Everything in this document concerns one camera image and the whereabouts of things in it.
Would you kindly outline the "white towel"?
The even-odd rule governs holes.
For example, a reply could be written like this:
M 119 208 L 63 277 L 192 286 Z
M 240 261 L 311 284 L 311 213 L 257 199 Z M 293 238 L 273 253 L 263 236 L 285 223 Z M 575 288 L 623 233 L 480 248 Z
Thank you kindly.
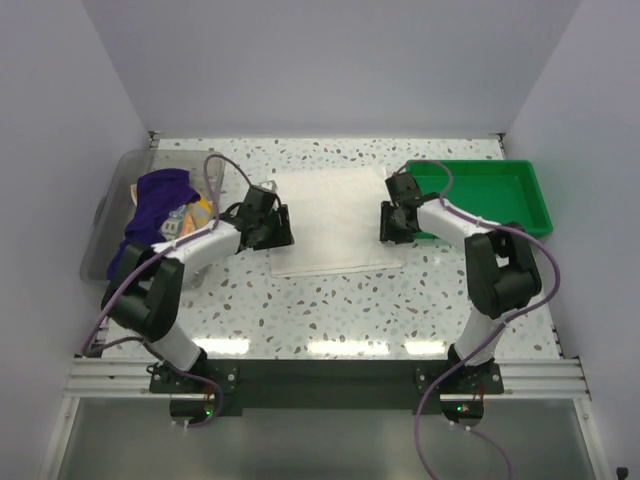
M 379 241 L 386 178 L 383 166 L 275 174 L 294 244 L 270 251 L 271 274 L 300 277 L 402 267 L 406 249 Z

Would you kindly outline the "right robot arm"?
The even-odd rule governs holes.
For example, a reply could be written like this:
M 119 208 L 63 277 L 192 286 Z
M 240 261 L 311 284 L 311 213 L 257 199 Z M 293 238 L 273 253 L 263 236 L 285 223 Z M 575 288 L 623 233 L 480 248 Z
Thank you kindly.
M 381 203 L 381 242 L 411 243 L 419 233 L 428 233 L 464 254 L 472 308 L 449 349 L 445 379 L 454 391 L 468 392 L 481 380 L 479 366 L 495 358 L 499 325 L 510 313 L 523 311 L 542 289 L 529 240 L 516 224 L 487 222 L 438 193 L 422 193 L 408 172 L 390 176 L 385 184 L 389 199 Z

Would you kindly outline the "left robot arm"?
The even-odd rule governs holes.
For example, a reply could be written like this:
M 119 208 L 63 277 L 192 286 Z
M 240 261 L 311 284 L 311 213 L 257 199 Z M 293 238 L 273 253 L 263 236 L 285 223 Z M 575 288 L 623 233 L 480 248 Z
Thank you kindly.
M 133 243 L 122 254 L 101 304 L 101 313 L 135 332 L 151 352 L 173 366 L 185 392 L 201 390 L 208 357 L 179 326 L 184 280 L 244 250 L 291 246 L 288 206 L 273 181 L 249 186 L 244 199 L 193 233 L 170 242 Z

